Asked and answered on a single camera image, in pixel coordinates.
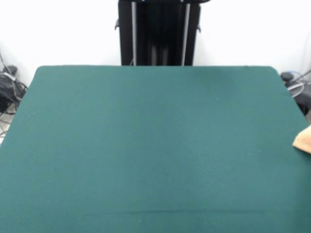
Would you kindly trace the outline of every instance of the green table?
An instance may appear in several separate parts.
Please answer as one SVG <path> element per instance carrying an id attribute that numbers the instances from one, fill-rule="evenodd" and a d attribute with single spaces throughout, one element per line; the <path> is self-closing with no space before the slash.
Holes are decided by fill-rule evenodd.
<path id="1" fill-rule="evenodd" d="M 307 125 L 269 67 L 41 67 L 0 233 L 310 233 Z"/>

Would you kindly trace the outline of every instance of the black device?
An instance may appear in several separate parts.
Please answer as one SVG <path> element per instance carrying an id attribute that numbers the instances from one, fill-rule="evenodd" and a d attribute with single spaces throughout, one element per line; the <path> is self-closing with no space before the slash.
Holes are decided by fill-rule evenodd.
<path id="1" fill-rule="evenodd" d="M 123 66 L 192 66 L 200 3 L 209 0 L 119 0 Z"/>

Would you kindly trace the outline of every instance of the orange cloth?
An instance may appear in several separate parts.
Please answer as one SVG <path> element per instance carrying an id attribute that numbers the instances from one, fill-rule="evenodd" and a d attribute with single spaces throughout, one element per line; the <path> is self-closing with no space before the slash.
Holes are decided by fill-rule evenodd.
<path id="1" fill-rule="evenodd" d="M 311 154 L 311 126 L 298 134 L 293 146 Z"/>

